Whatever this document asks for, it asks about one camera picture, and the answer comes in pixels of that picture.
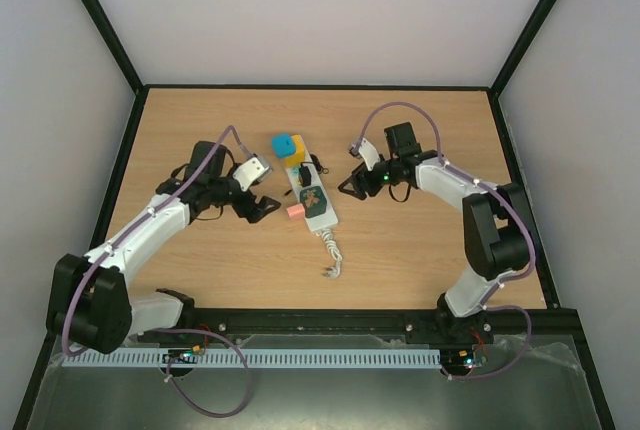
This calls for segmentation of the green dragon cube plug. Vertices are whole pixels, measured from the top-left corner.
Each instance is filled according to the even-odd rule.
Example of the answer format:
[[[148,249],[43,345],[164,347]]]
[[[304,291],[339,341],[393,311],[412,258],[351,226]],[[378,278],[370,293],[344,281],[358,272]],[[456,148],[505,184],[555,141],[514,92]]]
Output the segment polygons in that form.
[[[323,215],[327,211],[328,200],[321,186],[310,186],[299,192],[299,202],[305,207],[308,219]]]

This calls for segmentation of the black adapter plug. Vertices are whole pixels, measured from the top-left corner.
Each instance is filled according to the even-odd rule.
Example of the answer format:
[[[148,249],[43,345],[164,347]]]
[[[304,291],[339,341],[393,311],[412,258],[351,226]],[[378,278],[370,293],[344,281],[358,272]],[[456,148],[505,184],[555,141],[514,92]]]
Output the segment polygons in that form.
[[[300,165],[298,167],[298,182],[302,188],[309,187],[312,181],[311,170],[307,165]]]

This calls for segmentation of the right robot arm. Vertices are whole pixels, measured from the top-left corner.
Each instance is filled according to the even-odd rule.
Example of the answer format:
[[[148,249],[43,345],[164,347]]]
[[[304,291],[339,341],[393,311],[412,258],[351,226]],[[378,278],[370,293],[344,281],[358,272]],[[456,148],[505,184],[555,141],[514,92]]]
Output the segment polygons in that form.
[[[467,264],[456,283],[439,297],[434,317],[438,334],[458,341],[499,289],[536,269],[536,244],[527,226],[528,203],[518,185],[494,185],[453,165],[442,152],[438,131],[431,151],[421,148],[409,122],[388,127],[384,134],[388,158],[364,134],[351,144],[349,153],[362,163],[339,185],[339,191],[365,200],[385,186],[407,183],[409,190],[435,195],[461,212]]]

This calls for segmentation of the pink cube plug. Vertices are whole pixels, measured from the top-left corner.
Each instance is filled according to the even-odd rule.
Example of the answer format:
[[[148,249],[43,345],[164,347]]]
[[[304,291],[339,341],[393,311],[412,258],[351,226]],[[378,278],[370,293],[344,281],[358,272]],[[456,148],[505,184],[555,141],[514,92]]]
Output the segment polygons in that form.
[[[305,207],[302,203],[297,203],[295,205],[287,207],[286,212],[288,218],[292,221],[304,219],[306,214]]]

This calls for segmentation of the blue cube plug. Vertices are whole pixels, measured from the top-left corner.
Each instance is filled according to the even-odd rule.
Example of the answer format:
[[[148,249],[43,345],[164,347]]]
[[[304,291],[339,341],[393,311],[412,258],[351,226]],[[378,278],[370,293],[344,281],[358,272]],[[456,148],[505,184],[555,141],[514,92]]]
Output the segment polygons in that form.
[[[271,147],[278,159],[284,159],[294,153],[294,144],[290,134],[279,134],[271,139]]]

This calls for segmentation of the yellow cube plug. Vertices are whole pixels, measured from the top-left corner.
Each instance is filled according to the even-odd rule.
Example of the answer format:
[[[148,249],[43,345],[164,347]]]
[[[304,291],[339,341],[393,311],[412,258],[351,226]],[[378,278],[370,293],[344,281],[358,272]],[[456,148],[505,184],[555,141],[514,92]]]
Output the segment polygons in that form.
[[[283,165],[287,169],[292,169],[306,161],[307,150],[302,137],[294,134],[291,136],[291,141],[294,144],[294,153],[283,159]]]

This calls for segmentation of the white power strip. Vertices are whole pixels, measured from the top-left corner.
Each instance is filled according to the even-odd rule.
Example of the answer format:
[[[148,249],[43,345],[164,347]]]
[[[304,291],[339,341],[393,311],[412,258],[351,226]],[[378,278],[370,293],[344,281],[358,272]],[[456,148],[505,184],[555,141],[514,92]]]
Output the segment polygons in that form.
[[[320,236],[332,230],[339,219],[321,180],[312,156],[306,152],[302,162],[289,166],[281,159],[295,202],[286,208],[290,220],[304,222],[311,234]]]

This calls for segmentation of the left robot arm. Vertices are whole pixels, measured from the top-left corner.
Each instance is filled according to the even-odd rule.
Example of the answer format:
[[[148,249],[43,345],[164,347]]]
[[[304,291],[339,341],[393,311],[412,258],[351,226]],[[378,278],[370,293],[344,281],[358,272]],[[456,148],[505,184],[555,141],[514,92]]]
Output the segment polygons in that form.
[[[72,343],[109,354],[134,334],[194,326],[193,298],[169,289],[133,297],[129,290],[145,263],[210,208],[231,207],[251,224],[279,208],[251,191],[271,173],[269,163],[251,154],[227,166],[232,158],[222,144],[196,143],[189,162],[171,172],[123,229],[84,255],[66,254],[56,263],[46,327],[61,336],[67,355],[74,353]]]

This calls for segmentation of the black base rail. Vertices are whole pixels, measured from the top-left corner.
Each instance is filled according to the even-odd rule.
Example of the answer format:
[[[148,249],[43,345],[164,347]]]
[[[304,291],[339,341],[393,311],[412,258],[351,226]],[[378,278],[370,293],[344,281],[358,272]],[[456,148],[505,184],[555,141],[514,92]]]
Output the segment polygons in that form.
[[[442,310],[283,310],[206,309],[191,311],[179,329],[210,330],[230,339],[254,335],[364,336],[401,339],[452,349],[491,344],[487,316],[455,319]]]

